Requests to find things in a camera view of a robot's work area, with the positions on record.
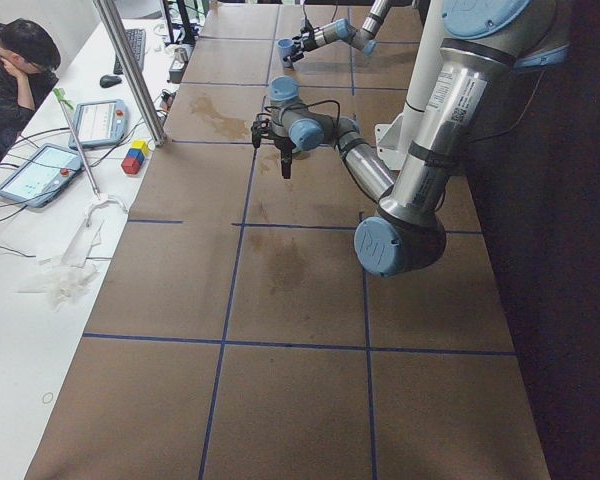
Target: hand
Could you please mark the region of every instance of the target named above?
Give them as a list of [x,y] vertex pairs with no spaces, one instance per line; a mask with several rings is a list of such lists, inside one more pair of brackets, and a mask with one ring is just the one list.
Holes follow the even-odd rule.
[[2,60],[2,65],[4,66],[4,69],[7,71],[7,73],[9,75],[11,75],[12,77],[15,77],[16,79],[19,79],[19,78],[28,78],[28,75],[25,72],[23,72],[22,70],[20,70],[13,63],[11,63],[9,60],[6,60],[4,58],[1,58],[1,60]]

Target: yellow block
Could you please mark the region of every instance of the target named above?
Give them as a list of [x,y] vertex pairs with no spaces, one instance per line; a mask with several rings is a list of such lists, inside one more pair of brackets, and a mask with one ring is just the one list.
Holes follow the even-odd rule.
[[145,158],[149,155],[149,145],[144,140],[134,140],[131,143],[131,148],[137,148],[138,150],[142,151],[142,154],[145,156]]

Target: tablet screen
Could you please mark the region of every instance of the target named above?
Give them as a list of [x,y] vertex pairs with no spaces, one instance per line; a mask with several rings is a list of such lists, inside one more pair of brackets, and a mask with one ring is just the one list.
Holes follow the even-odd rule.
[[2,187],[2,190],[28,199],[42,195],[60,169],[66,167],[75,156],[75,153],[47,147],[29,160],[31,163]]
[[82,105],[78,138],[81,142],[108,139],[115,117],[115,102]]

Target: computer mouse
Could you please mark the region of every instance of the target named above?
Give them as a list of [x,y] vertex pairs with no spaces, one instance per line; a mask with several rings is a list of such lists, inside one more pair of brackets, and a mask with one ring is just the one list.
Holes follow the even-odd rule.
[[120,78],[118,75],[103,75],[100,77],[100,86],[102,88],[113,87],[120,82],[122,82],[122,78]]

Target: black cable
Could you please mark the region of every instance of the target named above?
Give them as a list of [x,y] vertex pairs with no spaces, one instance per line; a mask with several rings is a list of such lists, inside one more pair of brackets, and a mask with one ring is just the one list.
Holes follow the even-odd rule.
[[20,134],[20,136],[22,137],[22,140],[29,142],[31,145],[33,145],[33,146],[34,146],[34,148],[40,148],[40,147],[38,146],[38,144],[37,144],[37,143],[35,143],[33,140],[31,140],[29,137],[22,136],[22,134]]
[[20,255],[21,257],[24,257],[24,258],[36,258],[35,255],[27,255],[26,253],[22,253],[20,250],[16,250],[14,248],[4,247],[2,245],[0,245],[0,248],[2,250],[7,250],[8,252],[17,253],[18,255]]
[[39,135],[44,135],[45,133],[52,133],[52,132],[66,132],[69,133],[69,127],[59,127],[59,128],[52,128],[50,130],[44,130],[42,132],[37,132],[37,133],[32,133],[31,135],[28,136],[24,136],[24,135],[20,135],[20,140],[18,140],[17,142],[15,142],[11,148],[15,147],[16,145],[18,145],[19,143],[22,142],[26,142],[26,141],[30,141],[32,137],[37,137]]
[[[67,168],[67,167],[58,167],[57,165],[47,165],[45,163],[40,163],[40,162],[36,162],[35,160],[32,160],[31,158],[26,158],[26,157],[21,157],[20,155],[15,155],[13,153],[7,153],[5,155],[5,157],[15,157],[15,158],[19,158],[20,160],[24,160],[27,163],[33,163],[34,165],[38,165],[39,167],[45,167],[45,168],[56,168],[58,170],[61,170],[63,168],[66,168],[67,170],[71,170],[72,172],[79,172],[80,169],[74,170],[72,168]],[[13,163],[0,163],[0,165],[15,165]]]
[[520,122],[524,118],[525,114],[527,113],[527,110],[529,110],[529,107],[531,106],[531,102],[533,101],[534,97],[536,96],[536,92],[538,91],[538,87],[540,87],[540,81],[542,80],[542,77],[544,76],[544,72],[545,72],[544,70],[542,72],[540,72],[540,75],[538,76],[538,80],[536,81],[536,84],[533,87],[533,91],[531,92],[531,95],[529,96],[529,100],[527,100],[527,103],[525,104],[524,108],[522,109],[522,113],[516,119],[516,121],[513,122],[513,124],[511,124],[510,127],[506,128],[505,130],[503,130],[501,132],[494,133],[493,135],[487,135],[485,137],[480,137],[480,138],[475,138],[473,140],[469,140],[468,143],[477,143],[477,142],[483,142],[485,140],[491,140],[493,138],[502,137],[503,135],[506,135],[507,133],[513,131],[520,124]]
[[144,120],[140,120],[138,121],[138,123],[136,123],[133,128],[129,131],[129,133],[127,133],[124,137],[122,137],[118,143],[116,143],[113,147],[111,147],[109,150],[107,150],[107,153],[105,153],[102,157],[100,157],[98,160],[96,160],[95,162],[89,164],[89,166],[91,168],[93,167],[97,167],[98,165],[100,165],[102,163],[102,161],[107,158],[109,156],[109,154],[111,152],[113,152],[116,148],[121,147],[122,145],[125,145],[126,143],[129,142],[129,138],[133,135],[133,133],[136,131],[136,129],[142,125],[144,123]]
[[23,211],[25,208],[27,208],[27,205],[23,205],[23,206],[22,206],[22,208],[20,208],[20,209],[16,210],[16,211],[15,211],[15,212],[13,212],[12,214],[10,214],[10,215],[7,215],[7,216],[6,216],[6,217],[4,217],[4,218],[1,218],[1,219],[0,219],[0,222],[4,222],[5,220],[8,220],[8,219],[10,219],[11,217],[15,217],[17,214],[19,214],[19,213],[20,213],[21,211]]
[[31,200],[35,200],[36,198],[43,197],[43,196],[48,195],[50,193],[59,192],[63,188],[64,188],[64,185],[60,186],[60,187],[58,187],[58,188],[56,188],[54,190],[49,190],[48,192],[44,192],[44,193],[41,193],[40,195],[36,195],[35,197],[27,198],[26,200],[20,200],[19,202],[5,203],[3,205],[0,205],[0,208],[13,207],[14,205],[22,205],[23,203],[27,203],[27,202],[29,202]]
[[275,107],[273,105],[269,105],[269,106],[264,107],[264,110],[268,114],[271,114],[272,110],[280,110],[279,118],[281,118],[282,115],[284,114],[284,112],[287,111],[287,110],[293,111],[293,110],[302,110],[304,108],[308,109],[309,107],[316,107],[318,105],[324,105],[325,103],[334,103],[336,105],[336,107],[337,107],[336,121],[335,121],[335,123],[333,125],[333,128],[336,129],[338,127],[338,124],[340,123],[340,108],[341,108],[340,107],[340,102],[338,102],[337,100],[321,100],[319,102],[310,103],[309,105],[301,104],[301,105],[293,105],[291,107],[283,107],[283,108]]
[[338,13],[338,4],[340,3],[340,0],[336,0],[336,8],[333,10],[333,15],[331,16],[331,22],[333,23],[333,21],[336,19],[336,13]]
[[444,201],[447,199],[447,189],[445,188],[442,191],[442,195],[440,196],[440,200],[438,200],[438,206],[436,207],[436,209],[433,211],[434,213],[438,212],[442,206],[444,205]]

